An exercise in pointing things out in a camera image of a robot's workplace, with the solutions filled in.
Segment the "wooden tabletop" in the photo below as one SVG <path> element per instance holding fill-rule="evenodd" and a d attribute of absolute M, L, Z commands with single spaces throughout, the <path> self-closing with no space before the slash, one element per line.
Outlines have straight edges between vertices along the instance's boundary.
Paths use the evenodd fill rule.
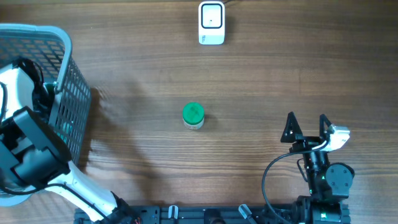
<path fill-rule="evenodd" d="M 131 205 L 261 205 L 287 113 L 319 115 L 351 138 L 331 162 L 355 169 L 352 223 L 398 219 L 398 4 L 233 1 L 223 45 L 198 43 L 199 2 L 1 6 L 1 22 L 51 24 L 73 41 L 93 102 L 80 168 Z M 206 111 L 199 131 L 182 108 Z M 292 156 L 267 177 L 272 203 L 309 195 Z M 44 193 L 0 208 L 1 223 L 71 223 Z"/>

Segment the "wood plank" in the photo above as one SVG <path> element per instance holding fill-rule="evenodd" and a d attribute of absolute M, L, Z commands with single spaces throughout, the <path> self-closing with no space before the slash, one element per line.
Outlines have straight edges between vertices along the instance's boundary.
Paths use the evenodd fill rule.
<path fill-rule="evenodd" d="M 80 167 L 132 205 L 262 204 L 261 176 L 286 153 L 287 113 L 305 134 L 318 117 L 351 130 L 330 154 L 356 171 L 353 223 L 398 219 L 398 5 L 366 1 L 231 2 L 220 46 L 197 41 L 198 2 L 0 7 L 1 22 L 51 24 L 73 41 L 91 85 Z M 206 122 L 189 131 L 183 106 Z M 308 195 L 295 160 L 270 171 L 272 202 Z M 74 206 L 33 195 L 2 223 L 70 223 Z"/>

